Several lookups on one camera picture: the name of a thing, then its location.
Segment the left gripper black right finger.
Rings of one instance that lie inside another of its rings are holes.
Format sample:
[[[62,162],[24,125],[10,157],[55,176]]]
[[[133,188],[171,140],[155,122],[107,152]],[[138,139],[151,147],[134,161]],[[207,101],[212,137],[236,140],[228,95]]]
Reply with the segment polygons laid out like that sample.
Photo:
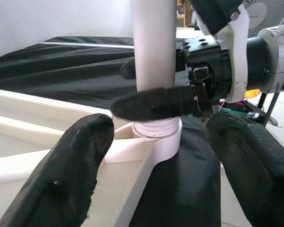
[[[284,147],[257,122],[215,113],[206,135],[254,227],[284,227]]]

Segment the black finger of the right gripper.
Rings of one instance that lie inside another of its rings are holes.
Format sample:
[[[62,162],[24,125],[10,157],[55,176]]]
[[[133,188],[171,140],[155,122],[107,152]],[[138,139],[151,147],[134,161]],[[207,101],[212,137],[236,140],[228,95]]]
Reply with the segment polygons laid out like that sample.
[[[116,117],[147,122],[191,114],[201,116],[191,87],[156,88],[126,95],[114,101],[111,112]]]
[[[125,79],[136,79],[135,60],[125,63],[120,69],[120,75]]]

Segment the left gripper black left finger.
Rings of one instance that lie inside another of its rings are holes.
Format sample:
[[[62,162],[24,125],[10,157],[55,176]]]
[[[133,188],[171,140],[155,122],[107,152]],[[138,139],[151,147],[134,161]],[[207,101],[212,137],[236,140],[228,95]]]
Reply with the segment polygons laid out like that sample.
[[[0,227],[79,227],[87,217],[99,166],[114,138],[112,119],[85,116],[38,163]]]

